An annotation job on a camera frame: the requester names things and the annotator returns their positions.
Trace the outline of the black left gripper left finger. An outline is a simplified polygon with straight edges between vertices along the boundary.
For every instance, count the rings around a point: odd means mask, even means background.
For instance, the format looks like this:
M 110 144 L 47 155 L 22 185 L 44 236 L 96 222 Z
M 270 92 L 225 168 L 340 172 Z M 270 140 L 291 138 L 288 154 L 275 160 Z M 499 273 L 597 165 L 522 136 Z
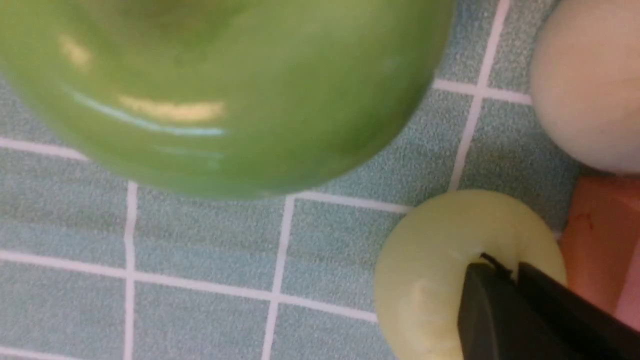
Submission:
M 457 330 L 464 360 L 579 360 L 489 254 L 466 267 Z

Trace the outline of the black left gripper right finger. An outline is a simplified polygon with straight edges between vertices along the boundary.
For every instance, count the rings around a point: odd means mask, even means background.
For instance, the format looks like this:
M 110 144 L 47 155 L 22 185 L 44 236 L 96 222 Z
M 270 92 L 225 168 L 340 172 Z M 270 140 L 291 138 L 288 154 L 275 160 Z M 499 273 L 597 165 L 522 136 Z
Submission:
M 534 267 L 518 265 L 518 292 L 579 360 L 638 360 L 639 331 Z

